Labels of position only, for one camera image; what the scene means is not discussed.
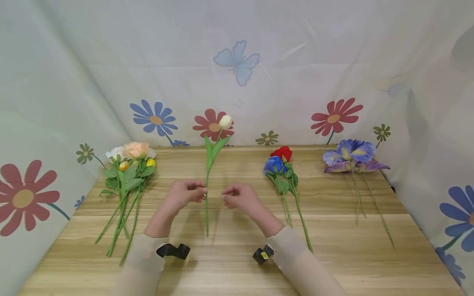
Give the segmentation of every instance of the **red daisy print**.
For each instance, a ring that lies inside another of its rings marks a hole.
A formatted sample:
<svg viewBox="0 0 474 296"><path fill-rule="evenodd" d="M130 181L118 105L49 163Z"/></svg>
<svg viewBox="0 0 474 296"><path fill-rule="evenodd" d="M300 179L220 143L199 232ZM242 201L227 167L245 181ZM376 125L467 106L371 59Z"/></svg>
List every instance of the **red daisy print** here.
<svg viewBox="0 0 474 296"><path fill-rule="evenodd" d="M59 199L58 191L41 192L56 180L56 172L47 171L41 178L36 180L41 161L32 161L25 173L24 182L18 168L13 164L5 164L0 169L0 174L8 183L0 180L0 203L6 203L0 207L0 223L7 220L13 213L10 221L0 230L1 236L12 234L25 218L25 228L31 231L36 226L35 217L40 221L49 218L49 211L40 204L52 204Z"/></svg>
<svg viewBox="0 0 474 296"><path fill-rule="evenodd" d="M214 142L217 142L220 131L219 121L225 114L225 112L219 112L219 114L217 114L216 116L216 111L214 111L213 109L207 109L204 112L206 118L202 116L196 116L194 118L194 120L196 120L196 122L200 124L200 126L193 126L192 129L195 131L204 131L201 133L201 137L204 138L204 135L207 135L208 138L210 138ZM233 128L233 126L230 126L227 131L222 131L222 133L220 134L220 138L223 139L228 135L233 135L234 132L231 131L231 129Z"/></svg>
<svg viewBox="0 0 474 296"><path fill-rule="evenodd" d="M351 108L355 101L355 98L351 98L345 103L343 99L340 99L337 101L337 103L335 101L329 102L328 114L314 113L313 116L311 116L312 120L320 121L319 123L313 124L311 129L317 128L318 130L316 130L315 134L322 132L323 136L327 136L332 129L332 134L329 138L329 141L331 141L334 133L340 133L344 130L341 122L354 123L359 119L358 116L349 116L357 111L360 111L364 107L362 105L357 105Z"/></svg>

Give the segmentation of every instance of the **red rose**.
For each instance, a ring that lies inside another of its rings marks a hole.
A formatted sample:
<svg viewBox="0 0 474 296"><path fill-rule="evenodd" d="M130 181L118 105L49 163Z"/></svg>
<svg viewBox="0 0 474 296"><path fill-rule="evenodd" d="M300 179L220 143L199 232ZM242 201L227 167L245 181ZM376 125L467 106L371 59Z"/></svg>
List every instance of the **red rose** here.
<svg viewBox="0 0 474 296"><path fill-rule="evenodd" d="M292 157L293 151L290 150L288 146L283 146L280 149L275 150L270 154L270 157L272 156L278 156L284 161L283 157L285 157L286 161L290 161L290 158Z"/></svg>

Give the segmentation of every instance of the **beige sleeve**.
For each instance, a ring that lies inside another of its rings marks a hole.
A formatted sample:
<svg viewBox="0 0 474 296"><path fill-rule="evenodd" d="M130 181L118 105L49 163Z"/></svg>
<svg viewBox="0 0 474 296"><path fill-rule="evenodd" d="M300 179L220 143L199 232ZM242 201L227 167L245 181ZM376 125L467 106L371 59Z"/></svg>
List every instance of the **beige sleeve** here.
<svg viewBox="0 0 474 296"><path fill-rule="evenodd" d="M127 261L122 269L112 296L155 296L164 267L164 258L156 250L169 238L151 238L144 234L133 239Z"/></svg>
<svg viewBox="0 0 474 296"><path fill-rule="evenodd" d="M273 260L302 296L345 296L336 278L289 226L267 239Z"/></svg>

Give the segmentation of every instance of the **person's left hand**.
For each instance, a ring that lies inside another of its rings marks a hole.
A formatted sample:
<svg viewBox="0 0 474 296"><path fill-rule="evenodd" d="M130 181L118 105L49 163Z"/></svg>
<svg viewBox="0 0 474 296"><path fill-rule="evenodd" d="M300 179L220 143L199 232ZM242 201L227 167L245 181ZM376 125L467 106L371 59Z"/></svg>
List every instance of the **person's left hand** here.
<svg viewBox="0 0 474 296"><path fill-rule="evenodd" d="M207 193L207 188L204 186L204 182L198 180L175 181L159 211L176 216L190 201L200 203L206 199L204 195Z"/></svg>

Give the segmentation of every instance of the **curtain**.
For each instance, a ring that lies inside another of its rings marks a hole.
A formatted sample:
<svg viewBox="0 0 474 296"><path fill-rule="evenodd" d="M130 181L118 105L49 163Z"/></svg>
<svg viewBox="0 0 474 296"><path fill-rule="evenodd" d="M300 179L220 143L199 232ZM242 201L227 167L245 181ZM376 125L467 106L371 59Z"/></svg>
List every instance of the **curtain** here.
<svg viewBox="0 0 474 296"><path fill-rule="evenodd" d="M202 145L229 114L229 145L378 145L474 295L473 25L470 0L0 1L0 294L22 287L105 152Z"/></svg>

